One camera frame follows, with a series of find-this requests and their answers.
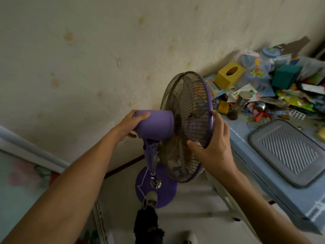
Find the fan base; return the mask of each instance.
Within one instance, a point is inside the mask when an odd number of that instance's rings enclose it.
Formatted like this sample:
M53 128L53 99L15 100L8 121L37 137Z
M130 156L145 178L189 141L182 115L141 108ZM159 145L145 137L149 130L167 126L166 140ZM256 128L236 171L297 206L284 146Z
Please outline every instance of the fan base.
M156 176L161 180L161 187L158 189L154 189L151 186L151 175L150 172L147 171L147 167L144 167L138 174L136 178L136 196L142 202L144 200L144 195L147 195L150 191L155 191L158 195L158 201L156 208L161 208L168 205L174 198L177 190L177 181L173 180L167 175L165 167L158 163Z

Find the purple fan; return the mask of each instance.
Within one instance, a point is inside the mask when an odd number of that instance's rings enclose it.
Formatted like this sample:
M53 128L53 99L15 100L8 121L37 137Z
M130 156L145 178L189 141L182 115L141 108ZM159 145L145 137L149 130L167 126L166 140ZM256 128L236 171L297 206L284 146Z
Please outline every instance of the purple fan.
M215 101L212 90L195 72L176 75L167 86L160 110L149 111L134 131L143 139L147 167L136 179L136 195L140 201L149 191L158 194L157 208L167 205L175 196L177 182L193 179L201 164L189 150L187 140L206 148L213 132L211 110ZM157 151L160 163L157 165Z

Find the yellow tissue box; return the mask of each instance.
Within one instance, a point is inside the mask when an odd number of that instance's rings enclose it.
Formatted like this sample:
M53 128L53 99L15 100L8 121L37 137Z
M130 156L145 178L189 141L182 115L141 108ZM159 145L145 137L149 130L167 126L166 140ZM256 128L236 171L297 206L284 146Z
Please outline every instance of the yellow tissue box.
M232 87L245 73L245 69L237 62L230 62L221 69L214 79L214 82L222 89L227 90Z

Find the white sneaker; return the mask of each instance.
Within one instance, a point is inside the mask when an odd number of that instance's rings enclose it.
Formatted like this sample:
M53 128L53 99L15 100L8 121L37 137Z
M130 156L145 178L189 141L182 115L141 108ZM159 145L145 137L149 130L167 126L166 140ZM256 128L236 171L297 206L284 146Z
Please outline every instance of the white sneaker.
M156 208L158 201L158 195L155 191L150 191L147 193L147 195L144 197L143 200L143 209L145 210L147 206L151 206L153 209Z
M196 235L192 231L185 232L184 241L187 241L188 244L199 244Z

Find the left hand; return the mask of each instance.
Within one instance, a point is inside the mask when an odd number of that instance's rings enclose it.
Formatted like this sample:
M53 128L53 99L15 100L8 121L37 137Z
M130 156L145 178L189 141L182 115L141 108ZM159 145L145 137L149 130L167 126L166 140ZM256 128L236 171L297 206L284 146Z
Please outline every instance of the left hand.
M150 116L150 112L146 112L134 117L137 111L138 110L131 110L131 112L127 114L119 124L109 131L109 133L114 136L116 143L125 139L126 136L131 138L137 137L135 134L130 132L139 124L139 122L147 119Z

